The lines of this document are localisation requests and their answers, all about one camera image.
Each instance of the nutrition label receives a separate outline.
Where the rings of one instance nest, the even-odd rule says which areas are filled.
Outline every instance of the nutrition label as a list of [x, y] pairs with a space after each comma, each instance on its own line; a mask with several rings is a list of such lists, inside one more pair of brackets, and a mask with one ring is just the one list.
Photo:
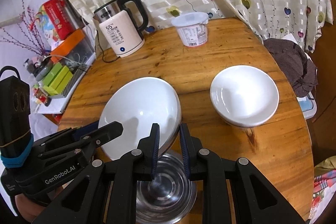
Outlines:
[[207, 41], [205, 26], [201, 24], [195, 27], [181, 28], [179, 32], [184, 36], [184, 44], [188, 47], [200, 46]]
[[113, 27], [111, 25], [108, 26], [109, 28], [107, 34], [110, 36], [111, 41], [116, 46], [124, 42], [124, 37], [122, 36], [119, 28], [117, 26]]

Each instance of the round wooden table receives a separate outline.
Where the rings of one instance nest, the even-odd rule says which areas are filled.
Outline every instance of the round wooden table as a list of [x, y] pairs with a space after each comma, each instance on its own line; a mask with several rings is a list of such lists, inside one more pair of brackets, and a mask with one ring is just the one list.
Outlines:
[[[197, 48], [183, 46], [175, 28], [146, 36], [134, 54], [106, 64], [101, 57], [89, 69], [63, 115], [59, 129], [96, 121], [112, 95], [126, 83], [146, 76], [161, 78], [176, 90], [182, 120], [203, 147], [222, 158], [246, 157], [306, 220], [312, 202], [314, 166], [307, 125], [295, 94], [271, 55], [238, 19], [210, 20], [209, 40]], [[114, 53], [107, 50], [106, 59]], [[265, 124], [242, 130], [225, 123], [210, 101], [210, 85], [221, 70], [250, 65], [276, 83], [280, 102]], [[180, 152], [179, 139], [172, 149]], [[202, 184], [192, 211], [179, 223], [201, 223]]]

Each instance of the orange box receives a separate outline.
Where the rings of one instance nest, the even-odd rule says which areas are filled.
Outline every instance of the orange box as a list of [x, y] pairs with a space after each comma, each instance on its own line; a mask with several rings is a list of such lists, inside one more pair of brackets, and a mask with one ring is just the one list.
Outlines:
[[[82, 41], [85, 37], [82, 29], [77, 29], [72, 34], [70, 34], [61, 45], [59, 45], [55, 50], [53, 50], [50, 55], [60, 55], [60, 56], [67, 56], [77, 44]], [[61, 60], [62, 57], [52, 56], [51, 60], [54, 63], [57, 63]]]

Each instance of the brown cloth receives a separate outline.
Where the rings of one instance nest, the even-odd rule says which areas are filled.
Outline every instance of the brown cloth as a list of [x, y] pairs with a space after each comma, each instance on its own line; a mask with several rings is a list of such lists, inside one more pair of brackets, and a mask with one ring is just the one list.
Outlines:
[[317, 85], [316, 66], [294, 42], [270, 38], [264, 46], [286, 75], [297, 97], [305, 97]]

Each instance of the rubber band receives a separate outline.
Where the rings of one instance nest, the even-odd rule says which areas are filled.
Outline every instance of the rubber band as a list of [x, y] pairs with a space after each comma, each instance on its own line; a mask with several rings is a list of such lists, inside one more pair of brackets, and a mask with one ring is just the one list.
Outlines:
[[6, 143], [5, 145], [0, 146], [0, 148], [4, 148], [4, 147], [6, 147], [6, 146], [8, 146], [8, 145], [10, 145], [10, 144], [12, 144], [12, 143], [18, 141], [19, 139], [22, 139], [22, 138], [23, 138], [24, 136], [26, 136], [29, 132], [30, 132], [30, 129], [29, 129], [24, 135], [22, 135], [22, 136], [18, 137], [17, 139], [11, 141], [10, 143]]
[[19, 168], [22, 167], [28, 158], [30, 151], [32, 150], [34, 144], [34, 135], [30, 133], [30, 141], [27, 144], [26, 148], [22, 151], [22, 153], [16, 158], [6, 158], [3, 155], [0, 155], [0, 160], [4, 167], [6, 168]]

